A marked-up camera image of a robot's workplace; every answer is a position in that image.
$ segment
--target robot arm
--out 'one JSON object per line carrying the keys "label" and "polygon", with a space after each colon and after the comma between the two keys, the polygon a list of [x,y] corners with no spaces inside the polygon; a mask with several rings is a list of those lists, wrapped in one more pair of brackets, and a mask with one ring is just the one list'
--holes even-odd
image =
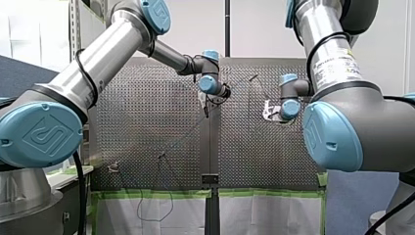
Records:
{"label": "robot arm", "polygon": [[163,1],[123,1],[112,10],[111,25],[48,84],[36,84],[0,110],[0,162],[45,167],[69,158],[82,137],[87,111],[135,51],[174,68],[180,75],[201,73],[200,89],[228,97],[218,80],[218,53],[191,58],[157,40],[170,28]]}
{"label": "robot arm", "polygon": [[369,27],[377,4],[376,0],[303,0],[292,8],[313,90],[303,116],[304,141],[309,155],[329,169],[407,172],[415,168],[414,107],[384,99],[378,86],[363,80],[350,49],[350,35]]}

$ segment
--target perforated metal panel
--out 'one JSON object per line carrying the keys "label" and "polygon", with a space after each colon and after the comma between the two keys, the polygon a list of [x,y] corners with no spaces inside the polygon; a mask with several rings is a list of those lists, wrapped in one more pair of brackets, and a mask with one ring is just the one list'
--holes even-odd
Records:
{"label": "perforated metal panel", "polygon": [[[103,164],[94,174],[95,190],[200,188],[200,111],[192,77],[134,58],[101,95],[96,120]],[[162,153],[167,160],[159,159]],[[114,163],[119,173],[109,173]]]}
{"label": "perforated metal panel", "polygon": [[[318,167],[302,140],[302,117],[284,126],[262,117],[265,100],[281,104],[281,75],[297,73],[306,78],[305,61],[231,59],[222,65],[222,77],[234,89],[232,99],[221,108],[220,186],[317,188]],[[249,82],[254,75],[257,78]]]}
{"label": "perforated metal panel", "polygon": [[[232,96],[216,109],[218,117],[205,119],[191,76],[177,76],[149,59],[132,59],[101,95],[96,123],[91,123],[97,138],[91,151],[102,158],[93,189],[199,189],[201,174],[209,172],[219,173],[220,187],[315,190],[318,167],[305,150],[301,117],[289,126],[262,117],[267,97],[271,105],[280,104],[279,77],[295,72],[305,78],[304,64],[221,60]],[[163,152],[168,163],[159,160]],[[114,163],[120,173],[109,173],[107,166]]]}

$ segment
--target green tape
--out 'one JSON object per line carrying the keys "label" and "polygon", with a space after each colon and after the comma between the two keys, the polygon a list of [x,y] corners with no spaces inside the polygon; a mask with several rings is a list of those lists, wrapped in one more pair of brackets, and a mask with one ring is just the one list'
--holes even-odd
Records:
{"label": "green tape", "polygon": [[122,189],[120,191],[102,191],[93,192],[93,197],[98,200],[106,199],[205,199],[210,198],[210,190],[191,190],[191,191],[156,191],[143,189],[142,191],[137,189]]}
{"label": "green tape", "polygon": [[[93,168],[94,166],[91,166],[91,165],[84,165],[82,167],[83,171],[85,171],[86,169],[93,169]],[[56,173],[59,173],[60,171],[61,171],[60,169],[55,169],[55,170],[49,171],[47,175],[56,174]],[[76,167],[71,166],[70,168],[67,168],[64,172],[62,172],[62,174],[77,174]]]}
{"label": "green tape", "polygon": [[219,189],[220,198],[251,197],[251,196],[271,196],[285,198],[323,198],[324,190],[320,191],[291,191],[291,190],[271,190],[271,189]]}
{"label": "green tape", "polygon": [[327,186],[327,176],[328,176],[327,172],[318,172],[317,173],[318,184],[320,185],[320,187]]}

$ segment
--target metal bracket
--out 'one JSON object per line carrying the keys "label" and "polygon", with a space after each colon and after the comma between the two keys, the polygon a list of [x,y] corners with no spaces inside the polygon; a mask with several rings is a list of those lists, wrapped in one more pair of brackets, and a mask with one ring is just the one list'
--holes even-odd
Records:
{"label": "metal bracket", "polygon": [[219,175],[218,174],[202,174],[202,183],[203,184],[218,184]]}

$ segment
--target white wall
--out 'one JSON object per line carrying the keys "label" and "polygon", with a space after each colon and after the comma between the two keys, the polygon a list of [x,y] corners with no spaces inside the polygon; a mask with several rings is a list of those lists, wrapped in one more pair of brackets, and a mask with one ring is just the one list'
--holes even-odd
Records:
{"label": "white wall", "polygon": [[405,93],[408,2],[411,0],[379,1],[375,21],[353,48],[363,77],[388,95]]}
{"label": "white wall", "polygon": [[[109,6],[116,1],[109,0]],[[216,49],[224,55],[224,0],[165,1],[172,25],[160,37],[162,41],[183,54]],[[373,25],[353,48],[364,78],[388,95],[415,91],[415,46],[411,47],[413,60],[405,53],[409,42],[415,43],[415,28],[407,35],[411,28],[408,5],[415,11],[410,0],[381,0]],[[231,0],[231,56],[304,58],[293,31],[284,27],[285,16],[285,0]]]}
{"label": "white wall", "polygon": [[231,0],[232,57],[304,58],[284,0]]}

